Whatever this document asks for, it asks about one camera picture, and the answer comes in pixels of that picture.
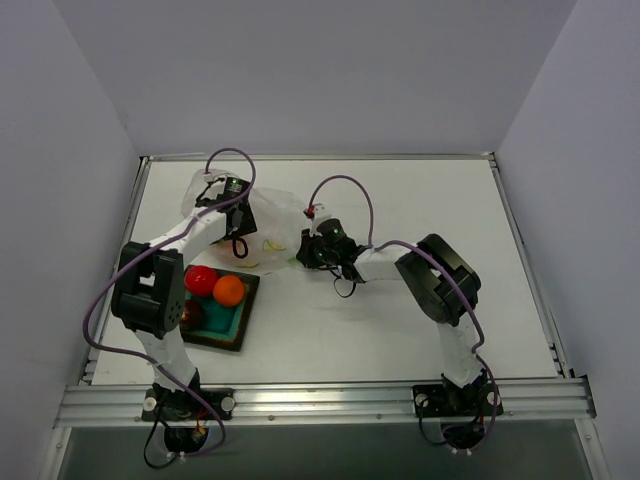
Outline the printed clear plastic bag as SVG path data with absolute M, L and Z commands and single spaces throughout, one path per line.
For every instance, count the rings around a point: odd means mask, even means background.
M 189 232 L 177 243 L 185 260 L 207 254 L 215 262 L 241 270 L 279 270 L 294 261 L 305 228 L 304 202 L 295 194 L 272 188 L 248 187 L 237 199 L 215 207 L 196 207 L 196 196 L 216 177 L 228 171 L 202 170 L 194 174 L 182 202 L 185 229 Z M 247 196 L 257 224 L 257 232 L 239 238 L 225 238 L 226 215 L 221 208 Z

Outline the orange fake fruit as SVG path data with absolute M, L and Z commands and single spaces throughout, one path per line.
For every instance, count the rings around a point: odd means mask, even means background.
M 224 307 L 235 307 L 245 297 L 245 286 L 238 276 L 225 275 L 217 280 L 212 293 L 218 304 Z

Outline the bright red fake apple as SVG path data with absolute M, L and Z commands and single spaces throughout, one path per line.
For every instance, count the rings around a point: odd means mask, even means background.
M 191 266 L 185 273 L 186 290 L 196 297 L 210 297 L 219 277 L 217 272 L 206 265 Z

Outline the dark red fake apple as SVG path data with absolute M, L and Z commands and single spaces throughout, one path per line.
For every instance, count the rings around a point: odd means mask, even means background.
M 180 327 L 185 330 L 196 330 L 206 319 L 206 315 L 200 303 L 193 299 L 185 301 L 184 310 L 180 320 Z

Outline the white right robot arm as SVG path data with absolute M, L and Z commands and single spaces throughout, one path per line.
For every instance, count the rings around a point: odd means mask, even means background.
M 329 218 L 301 232 L 296 259 L 307 269 L 327 270 L 354 285 L 403 281 L 421 311 L 438 325 L 443 376 L 449 382 L 445 403 L 464 413 L 479 402 L 474 381 L 486 370 L 478 358 L 485 336 L 475 313 L 481 281 L 441 236 L 366 247 L 347 236 L 338 219 Z

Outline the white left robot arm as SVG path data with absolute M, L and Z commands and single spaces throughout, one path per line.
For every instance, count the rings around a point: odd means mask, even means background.
M 248 201 L 252 183 L 227 175 L 211 179 L 205 189 L 217 182 L 222 186 L 216 197 L 199 196 L 169 232 L 123 247 L 111 299 L 112 315 L 142 343 L 154 385 L 169 391 L 166 408 L 179 419 L 194 417 L 202 405 L 199 373 L 179 331 L 185 302 L 195 296 L 184 283 L 194 269 L 190 263 L 214 243 L 240 242 L 257 231 Z

